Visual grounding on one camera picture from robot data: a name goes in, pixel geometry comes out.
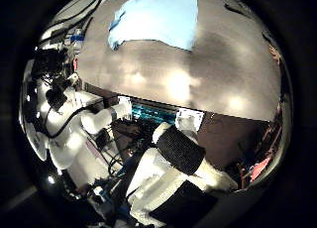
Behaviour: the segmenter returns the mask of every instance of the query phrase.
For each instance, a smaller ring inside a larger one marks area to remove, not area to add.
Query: cable
[[[49,133],[49,131],[46,130],[46,132],[45,132],[46,136],[47,136],[48,138],[50,138],[50,139],[56,138],[56,137],[59,136],[60,133],[65,129],[65,127],[68,125],[68,123],[71,121],[71,119],[72,119],[74,116],[76,116],[76,115],[77,115],[79,112],[81,112],[81,111],[91,110],[91,107],[92,107],[93,105],[96,105],[96,104],[98,104],[98,103],[100,103],[100,102],[101,102],[101,101],[98,101],[98,102],[95,102],[95,103],[93,103],[93,104],[91,104],[91,105],[88,105],[88,106],[85,106],[85,107],[81,107],[81,108],[75,110],[73,113],[71,113],[71,115],[68,117],[68,119],[65,121],[65,123],[59,128],[59,130],[58,130],[57,132],[55,132],[53,135],[51,135],[51,134]]]
[[[122,152],[124,152],[124,151],[127,151],[127,150],[129,150],[129,149],[130,149],[129,147],[126,147],[125,149],[120,150],[120,151],[112,158],[112,160],[110,161],[110,166],[108,167],[108,173],[109,173],[110,176],[113,176],[113,173],[114,173],[114,171],[111,171],[111,168],[120,160],[120,159],[119,159],[119,160],[116,159],[116,157],[119,156],[120,153],[122,153]]]
[[[48,111],[48,113],[46,115],[46,118],[44,119],[43,125],[44,125],[45,128],[47,127],[48,118],[49,118],[49,114],[50,114],[51,110],[52,110],[52,107],[50,107],[50,109],[49,109],[49,111]]]
[[[77,4],[80,0],[75,1],[73,4],[71,4],[69,7],[65,8],[64,10],[62,10],[61,12],[58,12],[55,16],[59,16],[61,13],[65,12],[66,10],[68,10],[69,8],[71,8],[73,5]]]
[[[72,15],[71,17],[68,17],[68,18],[64,18],[64,19],[61,19],[61,20],[58,20],[56,22],[54,22],[52,25],[48,26],[46,28],[46,31],[49,29],[49,28],[52,28],[56,25],[59,25],[61,23],[64,23],[64,22],[67,22],[71,19],[74,19],[75,17],[79,16],[81,13],[83,13],[84,11],[86,11],[91,5],[93,5],[97,0],[92,0],[86,7],[84,7],[83,9],[81,9],[78,13],[76,13],[75,15]]]
[[[39,41],[39,45],[42,44],[42,43],[44,43],[44,42],[46,42],[46,41],[49,41],[49,40],[54,39],[54,38],[56,38],[56,37],[58,37],[58,36],[60,36],[60,35],[63,35],[63,34],[65,34],[65,33],[67,33],[70,29],[74,28],[75,26],[79,25],[79,24],[82,23],[83,21],[87,20],[87,19],[96,11],[96,9],[99,7],[101,1],[102,1],[102,0],[98,0],[96,6],[95,6],[92,10],[90,10],[90,11],[87,13],[86,16],[84,16],[83,18],[81,18],[81,19],[78,20],[77,22],[75,22],[75,23],[73,23],[73,24],[70,24],[70,25],[69,25],[66,29],[64,29],[63,31],[60,31],[60,32],[58,32],[58,33],[56,33],[56,34],[54,34],[54,35],[52,35],[52,36],[50,36],[50,37],[47,37],[47,38],[45,38],[45,39],[43,39],[43,40],[40,40],[40,41]]]

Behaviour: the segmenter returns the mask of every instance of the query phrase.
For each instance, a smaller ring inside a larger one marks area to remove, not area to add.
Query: gray tabletop
[[[109,23],[127,0],[107,0],[94,13],[78,58],[80,78],[114,92],[219,114],[270,121],[280,72],[254,18],[228,11],[235,0],[198,0],[192,52],[156,41],[107,45]]]

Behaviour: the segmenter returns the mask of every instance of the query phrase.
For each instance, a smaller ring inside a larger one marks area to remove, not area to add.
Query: black background
[[[30,146],[18,126],[18,96],[25,63],[48,20],[69,0],[1,0],[0,204],[38,186]],[[289,67],[294,129],[272,187],[233,227],[305,227],[314,223],[317,197],[317,0],[243,0],[274,33]],[[0,214],[1,227],[79,227],[84,216],[41,190]]]

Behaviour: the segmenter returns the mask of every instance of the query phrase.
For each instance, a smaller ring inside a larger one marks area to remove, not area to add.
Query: metal bracket
[[[204,117],[204,112],[202,111],[194,111],[194,110],[190,110],[187,108],[179,108],[179,110],[176,113],[176,120],[175,120],[175,125],[177,127],[177,118],[178,117],[190,117],[192,116],[194,118],[194,126],[196,128],[196,131],[199,130],[201,123],[202,123],[202,119]]]

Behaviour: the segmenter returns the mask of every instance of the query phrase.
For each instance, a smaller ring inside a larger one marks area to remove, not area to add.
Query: black cable
[[[90,10],[90,11],[87,13],[86,16],[84,16],[83,18],[81,18],[80,20],[78,20],[77,22],[75,22],[74,24],[70,24],[70,25],[69,25],[67,28],[65,28],[63,31],[60,31],[60,32],[58,32],[58,33],[56,33],[56,34],[54,34],[54,35],[52,35],[52,36],[50,36],[50,37],[47,37],[47,38],[45,38],[45,39],[39,41],[39,45],[42,44],[42,43],[44,43],[44,42],[46,42],[46,41],[49,41],[49,40],[54,39],[54,38],[56,38],[56,37],[58,37],[58,36],[60,36],[60,35],[63,35],[63,34],[65,34],[65,33],[67,33],[70,29],[74,28],[75,26],[79,25],[79,24],[82,23],[83,21],[87,20],[87,19],[95,12],[95,10],[99,7],[100,3],[101,3],[101,0],[98,0],[96,6],[95,6],[92,10]]]
[[[108,173],[110,176],[113,176],[113,172],[111,172],[111,168],[121,159],[116,159],[117,156],[119,156],[122,152],[129,150],[130,147],[126,147],[123,150],[119,150],[119,152],[112,158],[112,160],[110,161],[110,166],[108,167]]]
[[[94,106],[94,105],[96,105],[96,104],[98,104],[98,103],[100,103],[100,102],[101,102],[101,101],[98,101],[98,102],[95,102],[95,103],[93,103],[93,104],[91,104],[91,105],[88,105],[88,106],[85,106],[85,107],[81,107],[81,108],[75,110],[73,113],[71,113],[71,115],[68,117],[68,119],[66,120],[66,122],[59,128],[59,130],[58,130],[57,132],[55,132],[53,135],[51,135],[51,134],[49,133],[49,131],[47,130],[47,131],[45,132],[46,136],[47,136],[48,138],[50,138],[50,139],[56,138],[56,137],[59,136],[60,133],[65,129],[65,127],[68,125],[68,123],[71,121],[71,119],[72,119],[74,116],[76,116],[76,115],[77,115],[79,112],[81,112],[81,111],[91,110],[91,107],[92,107],[92,106]]]
[[[71,4],[69,7],[65,8],[64,10],[62,10],[61,12],[58,12],[56,14],[56,16],[60,15],[61,13],[65,12],[66,10],[68,10],[69,8],[71,8],[73,5],[77,4],[80,0],[75,1],[73,4]]]
[[[81,13],[83,13],[84,11],[86,11],[91,5],[93,5],[97,0],[92,0],[86,7],[84,7],[83,9],[81,9],[78,13],[76,13],[75,15],[72,15],[71,17],[68,18],[64,18],[61,20],[57,20],[56,22],[54,22],[53,24],[51,24],[50,26],[48,26],[45,31],[47,31],[49,28],[52,28],[54,26],[57,26],[61,23],[67,22],[71,19],[74,19],[75,17],[79,16]]]
[[[46,115],[46,118],[44,119],[44,122],[43,122],[44,128],[47,127],[48,118],[49,118],[49,114],[50,114],[51,110],[52,110],[52,107],[50,107],[50,109],[49,109],[49,111],[48,111],[48,113]]]

